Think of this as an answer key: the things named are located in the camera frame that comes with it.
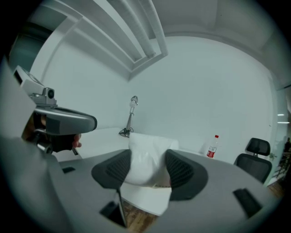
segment chair headrest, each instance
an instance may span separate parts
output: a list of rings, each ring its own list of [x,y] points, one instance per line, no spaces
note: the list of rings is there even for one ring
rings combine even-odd
[[[271,147],[269,142],[259,139],[259,138],[252,138],[246,147],[246,150],[249,152],[256,153],[258,155],[268,156],[271,151]]]

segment mesh chair back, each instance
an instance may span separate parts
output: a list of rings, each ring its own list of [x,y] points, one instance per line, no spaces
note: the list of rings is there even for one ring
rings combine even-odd
[[[236,165],[262,183],[265,182],[272,169],[270,161],[248,154],[240,154]]]
[[[268,156],[270,154],[271,147],[269,142],[253,137],[250,140],[246,150],[259,155]]]

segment office chair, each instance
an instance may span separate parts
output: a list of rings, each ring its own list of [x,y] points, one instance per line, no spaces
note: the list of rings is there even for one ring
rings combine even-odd
[[[235,165],[264,183],[270,174],[272,163],[266,159],[259,158],[257,155],[268,156],[270,154],[269,142],[252,138],[246,150],[253,152],[254,155],[240,154],[236,159]]]

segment white towel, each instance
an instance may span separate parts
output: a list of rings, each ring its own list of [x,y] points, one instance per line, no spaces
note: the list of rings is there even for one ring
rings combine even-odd
[[[129,148],[131,149],[131,167],[125,182],[150,187],[170,185],[165,152],[167,149],[178,150],[177,140],[131,133]]]

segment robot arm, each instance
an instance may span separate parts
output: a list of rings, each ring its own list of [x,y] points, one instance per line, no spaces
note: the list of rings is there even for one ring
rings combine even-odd
[[[45,87],[32,74],[17,66],[14,75],[20,87],[34,101],[33,113],[35,131],[30,141],[46,153],[71,150],[75,134],[96,129],[95,117],[59,107],[56,104],[55,90]],[[46,126],[41,124],[41,116],[46,116]]]

